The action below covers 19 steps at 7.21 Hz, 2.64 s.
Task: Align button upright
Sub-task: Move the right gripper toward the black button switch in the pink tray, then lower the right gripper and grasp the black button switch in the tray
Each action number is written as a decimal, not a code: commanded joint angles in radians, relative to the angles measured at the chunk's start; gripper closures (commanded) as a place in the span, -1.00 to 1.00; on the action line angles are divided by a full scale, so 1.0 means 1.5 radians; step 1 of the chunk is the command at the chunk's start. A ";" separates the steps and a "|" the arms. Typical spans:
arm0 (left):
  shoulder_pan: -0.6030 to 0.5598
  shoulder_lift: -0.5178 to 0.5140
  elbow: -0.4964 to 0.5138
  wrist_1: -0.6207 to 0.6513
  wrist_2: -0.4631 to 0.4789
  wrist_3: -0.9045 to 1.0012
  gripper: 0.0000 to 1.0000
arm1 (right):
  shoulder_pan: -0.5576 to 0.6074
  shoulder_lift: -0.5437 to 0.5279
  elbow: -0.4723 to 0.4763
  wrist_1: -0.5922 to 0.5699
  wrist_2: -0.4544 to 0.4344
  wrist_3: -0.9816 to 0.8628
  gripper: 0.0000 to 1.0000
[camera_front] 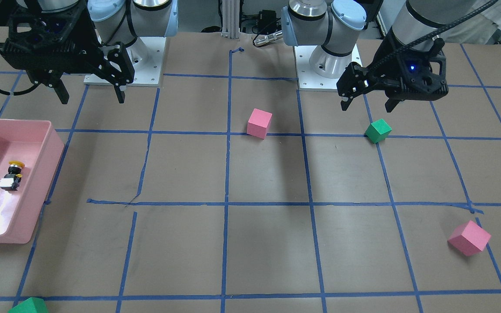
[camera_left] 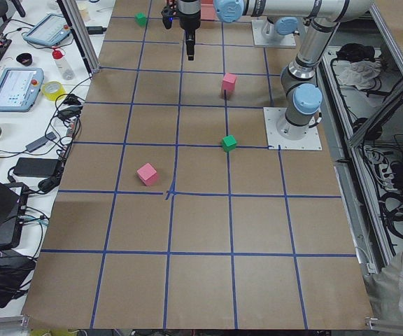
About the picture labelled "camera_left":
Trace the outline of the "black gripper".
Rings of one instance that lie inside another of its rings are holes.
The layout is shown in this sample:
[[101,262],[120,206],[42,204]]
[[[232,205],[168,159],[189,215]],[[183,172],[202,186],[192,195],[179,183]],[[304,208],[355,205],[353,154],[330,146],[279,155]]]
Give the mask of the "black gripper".
[[188,61],[191,61],[195,58],[195,31],[201,24],[201,1],[177,1],[177,14],[180,20],[180,26],[185,30],[186,55]]

